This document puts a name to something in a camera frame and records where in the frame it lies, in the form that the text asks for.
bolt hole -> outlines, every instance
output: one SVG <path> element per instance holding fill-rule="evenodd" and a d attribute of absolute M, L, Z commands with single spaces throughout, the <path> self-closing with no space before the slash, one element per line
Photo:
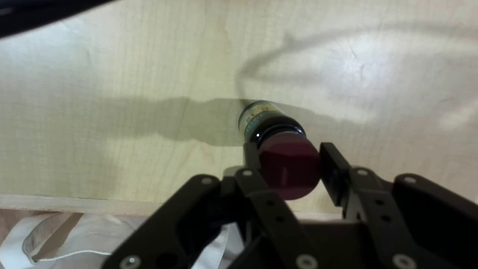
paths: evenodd
<path fill-rule="evenodd" d="M 201 178 L 200 182 L 201 182 L 203 185 L 209 185 L 209 184 L 212 184 L 213 181 L 212 181 L 212 178 Z"/>
<path fill-rule="evenodd" d="M 128 256 L 120 260 L 119 268 L 120 269 L 137 269 L 140 266 L 140 257 L 137 256 Z"/>
<path fill-rule="evenodd" d="M 295 265 L 298 269 L 316 269 L 316 260 L 313 256 L 301 254 L 297 257 Z"/>
<path fill-rule="evenodd" d="M 252 170 L 241 170 L 243 176 L 252 176 Z"/>
<path fill-rule="evenodd" d="M 389 215 L 382 215 L 380 218 L 382 218 L 382 221 L 385 221 L 385 223 L 389 223 L 389 221 L 391 221 Z"/>
<path fill-rule="evenodd" d="M 359 175 L 359 176 L 367 176 L 367 175 L 368 175 L 368 172 L 367 172 L 367 170 L 364 170 L 364 169 L 358 169 L 358 170 L 356 170 L 356 175 Z"/>
<path fill-rule="evenodd" d="M 416 179 L 410 178 L 410 176 L 406 176 L 403 181 L 407 182 L 407 184 L 416 184 Z"/>
<path fill-rule="evenodd" d="M 177 257 L 170 253 L 162 253 L 161 256 L 158 256 L 158 259 L 155 259 L 155 268 L 158 269 L 171 269 L 176 266 L 176 263 Z"/>
<path fill-rule="evenodd" d="M 394 254 L 392 265 L 398 269 L 416 269 L 415 260 L 406 254 Z"/>

screw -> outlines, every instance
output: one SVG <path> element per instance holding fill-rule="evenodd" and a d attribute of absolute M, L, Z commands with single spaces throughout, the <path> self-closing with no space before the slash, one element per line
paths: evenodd
<path fill-rule="evenodd" d="M 406 178 L 403 178 L 403 181 L 407 182 L 407 184 L 415 184 L 416 182 L 416 179 L 412 178 L 412 176 L 406 176 Z"/>
<path fill-rule="evenodd" d="M 209 185 L 209 184 L 212 184 L 212 178 L 201 178 L 200 182 L 201 182 L 203 185 Z"/>
<path fill-rule="evenodd" d="M 358 170 L 356 170 L 356 175 L 359 175 L 359 176 L 367 176 L 367 175 L 368 175 L 368 172 L 367 172 L 367 170 L 364 170 L 364 169 L 358 169 Z"/>
<path fill-rule="evenodd" d="M 120 269 L 137 269 L 140 266 L 140 257 L 137 256 L 128 256 L 120 260 L 119 268 Z"/>
<path fill-rule="evenodd" d="M 252 170 L 241 170 L 243 176 L 252 176 Z"/>
<path fill-rule="evenodd" d="M 295 260 L 298 269 L 316 269 L 318 263 L 313 256 L 300 254 Z"/>
<path fill-rule="evenodd" d="M 392 256 L 392 265 L 397 269 L 416 269 L 416 263 L 412 257 L 404 254 L 394 254 Z"/>

red bottle cap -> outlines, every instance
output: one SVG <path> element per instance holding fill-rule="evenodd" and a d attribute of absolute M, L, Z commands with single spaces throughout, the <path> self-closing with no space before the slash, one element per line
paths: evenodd
<path fill-rule="evenodd" d="M 276 133 L 258 148 L 259 172 L 283 200 L 310 193 L 319 179 L 319 154 L 297 133 Z"/>

bottle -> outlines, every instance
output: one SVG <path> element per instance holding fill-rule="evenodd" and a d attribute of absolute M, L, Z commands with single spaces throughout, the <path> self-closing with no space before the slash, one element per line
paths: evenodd
<path fill-rule="evenodd" d="M 238 117 L 244 163 L 283 200 L 300 199 L 319 181 L 319 154 L 303 127 L 270 102 L 244 106 Z"/>

wood grain surface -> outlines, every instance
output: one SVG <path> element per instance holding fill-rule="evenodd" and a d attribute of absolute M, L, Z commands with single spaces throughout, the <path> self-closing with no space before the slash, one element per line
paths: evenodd
<path fill-rule="evenodd" d="M 0 208 L 143 214 L 191 175 L 241 165 L 241 99 L 282 103 L 315 145 L 386 179 L 415 172 L 474 200 L 476 11 L 117 0 L 2 39 Z M 291 206 L 333 211 L 321 185 Z"/>

